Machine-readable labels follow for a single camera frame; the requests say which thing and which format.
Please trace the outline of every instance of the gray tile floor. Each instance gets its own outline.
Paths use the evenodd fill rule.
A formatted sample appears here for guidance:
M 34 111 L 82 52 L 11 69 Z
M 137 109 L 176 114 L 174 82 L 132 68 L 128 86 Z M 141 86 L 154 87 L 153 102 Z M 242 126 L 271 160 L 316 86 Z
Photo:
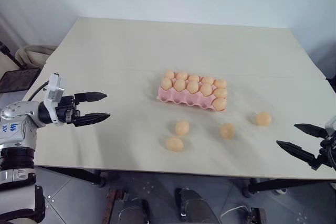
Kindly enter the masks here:
M 197 191 L 220 216 L 227 209 L 246 205 L 262 207 L 267 223 L 335 224 L 336 196 L 329 184 L 289 188 L 285 195 L 271 191 L 244 198 L 240 187 L 245 180 L 224 177 L 177 175 L 160 173 L 110 172 L 108 183 L 99 188 L 88 182 L 37 169 L 37 184 L 46 198 L 45 224 L 100 223 L 106 207 L 109 188 L 125 189 L 129 199 L 143 198 L 151 208 L 151 223 L 180 223 L 174 201 L 176 187 Z M 114 208 L 111 223 L 117 223 L 118 209 Z M 222 217 L 223 224 L 246 223 L 244 210 L 232 211 Z

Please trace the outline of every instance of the wall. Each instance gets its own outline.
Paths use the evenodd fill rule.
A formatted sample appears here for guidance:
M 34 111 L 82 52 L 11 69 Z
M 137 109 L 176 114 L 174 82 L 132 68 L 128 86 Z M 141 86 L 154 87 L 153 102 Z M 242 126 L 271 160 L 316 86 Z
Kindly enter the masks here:
M 13 50 L 26 43 L 59 44 L 79 16 L 289 27 L 330 77 L 336 74 L 335 5 L 335 0 L 0 0 L 0 27 Z
M 18 67 L 6 55 L 0 52 L 0 79 L 7 71 L 17 70 Z

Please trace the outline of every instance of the pink egg carton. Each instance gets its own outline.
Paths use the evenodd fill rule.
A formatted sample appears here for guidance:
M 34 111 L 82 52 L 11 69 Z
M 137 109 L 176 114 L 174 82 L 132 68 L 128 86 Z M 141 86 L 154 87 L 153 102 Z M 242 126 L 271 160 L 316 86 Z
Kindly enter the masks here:
M 216 96 L 213 94 L 213 92 L 217 89 L 217 87 L 215 85 L 212 85 L 212 94 L 209 96 L 204 96 L 201 92 L 201 80 L 202 77 L 200 76 L 200 82 L 198 82 L 198 91 L 194 94 L 191 94 L 186 88 L 180 92 L 178 92 L 177 90 L 175 90 L 174 88 L 174 84 L 176 81 L 176 78 L 171 79 L 172 80 L 172 87 L 169 88 L 168 90 L 164 90 L 162 87 L 159 87 L 158 90 L 158 95 L 157 95 L 157 99 L 160 100 L 161 102 L 173 102 L 175 104 L 186 104 L 188 106 L 199 106 L 202 109 L 212 109 L 214 111 L 224 111 L 224 109 L 222 110 L 216 110 L 215 107 L 212 105 L 213 102 L 216 100 Z

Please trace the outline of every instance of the metal frame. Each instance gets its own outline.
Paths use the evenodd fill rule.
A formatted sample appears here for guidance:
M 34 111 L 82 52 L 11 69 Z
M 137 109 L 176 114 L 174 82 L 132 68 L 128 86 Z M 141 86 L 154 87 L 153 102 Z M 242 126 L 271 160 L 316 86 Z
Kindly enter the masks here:
M 26 64 L 21 64 L 17 59 L 15 59 L 15 57 L 10 53 L 9 48 L 6 47 L 6 45 L 3 44 L 1 41 L 0 41 L 0 52 L 2 52 L 9 59 L 11 59 L 12 62 L 14 62 L 19 67 L 19 69 L 21 70 L 26 69 L 27 67 Z
M 264 182 L 258 182 L 255 178 L 250 179 L 250 184 L 243 189 L 243 195 L 247 198 L 260 191 L 279 190 L 288 187 L 304 186 L 317 183 L 330 182 L 336 180 L 330 179 L 272 179 Z
M 79 178 L 88 182 L 91 182 L 99 187 L 105 185 L 106 179 L 101 177 L 101 170 L 95 170 L 95 173 L 88 172 L 84 169 L 77 168 L 63 168 L 63 167 L 51 167 L 51 166 L 39 166 L 43 169 L 47 169 L 53 172 L 61 173 L 70 177 Z

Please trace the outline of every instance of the brown egg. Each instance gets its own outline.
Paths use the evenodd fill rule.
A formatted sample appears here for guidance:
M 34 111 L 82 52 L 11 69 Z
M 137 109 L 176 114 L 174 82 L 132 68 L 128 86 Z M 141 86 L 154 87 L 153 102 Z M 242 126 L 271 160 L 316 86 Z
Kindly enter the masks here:
M 224 139 L 231 139 L 235 136 L 235 134 L 236 134 L 235 126 L 231 123 L 224 123 L 220 127 L 220 135 Z
M 201 85 L 201 93 L 205 96 L 208 97 L 209 95 L 212 94 L 212 87 L 210 84 L 205 83 Z
M 256 124 L 259 126 L 268 126 L 272 117 L 268 112 L 260 112 L 256 115 Z
M 215 80 L 214 85 L 218 88 L 226 88 L 225 80 Z
M 189 132 L 189 123 L 186 120 L 179 121 L 175 126 L 175 132 L 178 136 L 183 136 Z
M 172 152 L 180 152 L 183 149 L 183 142 L 178 137 L 170 137 L 165 142 L 166 148 Z
M 202 83 L 208 83 L 210 85 L 212 85 L 214 83 L 214 78 L 210 77 L 210 76 L 206 76 L 202 78 Z
M 199 76 L 196 75 L 196 74 L 192 74 L 192 75 L 189 76 L 188 80 L 199 82 Z
M 199 86 L 198 82 L 196 81 L 190 81 L 187 85 L 187 90 L 189 91 L 190 94 L 194 94 L 198 91 Z
M 212 102 L 212 106 L 215 108 L 216 111 L 224 110 L 226 107 L 226 99 L 225 98 L 216 98 Z
M 174 83 L 174 89 L 176 89 L 178 92 L 181 92 L 185 89 L 185 81 L 182 79 L 177 79 Z
M 168 90 L 173 86 L 173 82 L 171 79 L 164 77 L 161 81 L 161 88 L 164 90 Z
M 176 78 L 186 80 L 188 78 L 188 73 L 186 71 L 181 71 L 177 73 Z
M 169 79 L 174 79 L 175 78 L 175 73 L 172 70 L 168 69 L 164 73 L 164 76 L 169 78 Z
M 226 98 L 227 97 L 227 90 L 223 89 L 223 88 L 215 89 L 214 95 L 217 98 Z

